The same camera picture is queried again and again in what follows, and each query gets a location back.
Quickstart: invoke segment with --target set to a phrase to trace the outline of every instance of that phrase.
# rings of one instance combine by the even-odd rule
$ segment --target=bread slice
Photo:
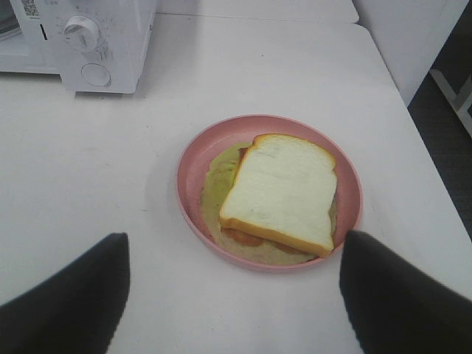
[[[221,226],[328,256],[335,166],[333,156],[308,140],[256,136],[220,209]]]

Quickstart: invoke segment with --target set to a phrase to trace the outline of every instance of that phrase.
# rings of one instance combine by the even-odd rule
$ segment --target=gray floor
[[[472,35],[452,35],[433,68],[457,92],[472,72]],[[409,112],[472,240],[472,138],[429,75]]]

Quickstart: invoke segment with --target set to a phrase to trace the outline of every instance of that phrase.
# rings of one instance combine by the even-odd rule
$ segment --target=microwave dial
[[[82,53],[92,52],[102,42],[98,24],[85,16],[71,17],[64,27],[63,35],[72,48]]]

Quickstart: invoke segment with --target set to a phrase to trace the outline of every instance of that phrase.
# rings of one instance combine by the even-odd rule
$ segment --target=sticker
[[[21,0],[21,2],[23,3],[24,12],[27,16],[39,18],[38,8],[36,7],[34,0]]]

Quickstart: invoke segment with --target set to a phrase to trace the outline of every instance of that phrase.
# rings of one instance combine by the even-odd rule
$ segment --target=white microwave
[[[0,72],[72,91],[133,93],[159,0],[0,0]]]

